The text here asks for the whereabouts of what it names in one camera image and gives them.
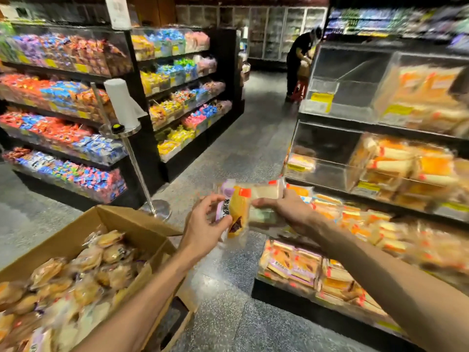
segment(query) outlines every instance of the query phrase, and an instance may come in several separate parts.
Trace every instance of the orange sticker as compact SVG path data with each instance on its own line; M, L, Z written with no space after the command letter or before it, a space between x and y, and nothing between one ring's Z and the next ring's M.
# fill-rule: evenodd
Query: orange sticker
M239 189L239 196L244 196L245 198L251 197L251 189L241 188Z

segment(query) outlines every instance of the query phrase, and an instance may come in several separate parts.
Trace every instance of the person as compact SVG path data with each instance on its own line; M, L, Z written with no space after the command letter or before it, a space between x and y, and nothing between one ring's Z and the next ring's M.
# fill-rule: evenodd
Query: person
M207 213L224 200L208 195L186 219L176 254L133 298L95 328L73 352L137 352L166 300L186 273L232 225L231 216L209 223ZM383 309L428 352L469 351L469 297L431 275L350 235L315 212L290 189L278 200L261 198L255 207L273 208L299 234L314 239L339 260Z
M316 46L316 44L322 38L322 29L316 27L311 32L303 33L301 36L296 38L293 42L292 47L287 55L287 97L286 101L290 101L290 96L295 90L296 83L298 82L296 72L300 66L302 60L311 64L311 59L307 56L308 51Z

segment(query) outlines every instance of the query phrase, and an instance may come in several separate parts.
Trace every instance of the paper towel roll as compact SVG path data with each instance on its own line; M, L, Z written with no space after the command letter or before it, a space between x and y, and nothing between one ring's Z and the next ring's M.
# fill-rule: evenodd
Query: paper towel roll
M127 130L139 125L137 114L132 107L132 98L128 93L125 80L110 79L104 82L106 92L116 113L117 121L124 125Z

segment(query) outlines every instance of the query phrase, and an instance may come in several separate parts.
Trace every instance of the glass refrigerator door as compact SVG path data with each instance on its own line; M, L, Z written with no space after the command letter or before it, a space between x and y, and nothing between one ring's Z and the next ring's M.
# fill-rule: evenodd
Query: glass refrigerator door
M236 28L249 26L249 7L234 8L234 26Z
M176 6L176 20L180 25L191 24L189 22L189 8L187 6Z
M233 25L233 8L220 7L220 27L231 27Z
M287 19L283 28L282 53L280 59L287 60L287 54L290 52L293 42L301 35L303 26L304 8L289 7L287 9Z
M189 6L191 25L203 26L203 6Z
M264 31L266 29L267 8L252 7L249 35L249 56L251 58L262 58L264 46Z
M317 26L324 28L324 13L324 8L308 8L306 10L306 20L304 22L303 33L310 32Z
M215 6L204 6L205 26L217 26L217 8Z
M267 21L266 51L264 59L278 60L280 45L282 44L282 27L286 7L271 7Z

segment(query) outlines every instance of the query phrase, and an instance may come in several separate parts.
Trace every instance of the paper towel holder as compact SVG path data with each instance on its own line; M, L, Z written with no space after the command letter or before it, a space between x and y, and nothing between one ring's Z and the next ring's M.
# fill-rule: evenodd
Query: paper towel holder
M122 141L122 144L124 145L128 156L130 157L130 161L132 163L132 167L134 168L135 174L137 175L138 181L140 183L140 186L142 187L142 190L145 194L146 198L146 203L140 208L140 210L144 211L145 213L152 215L153 217L160 219L161 221L166 221L170 216L171 216L171 207L169 203L165 200L152 200L151 195L149 194L148 188L145 184L144 177L142 175L142 172L140 171L140 167L138 165L137 159L135 157L135 153L132 149L132 145L130 144L130 141L128 138L131 135L136 134L141 128L142 125L138 124L138 126L128 129L124 128L123 131L119 133L114 133L112 131L112 124L111 121L109 120L104 107L103 103L101 100L101 96L99 94L99 91L97 90L96 83L92 82L91 83L91 88L93 89L94 96L96 97L97 101L97 106L100 112L101 117L104 120L104 124L99 127L99 133L106 138L111 138L111 139L120 139Z

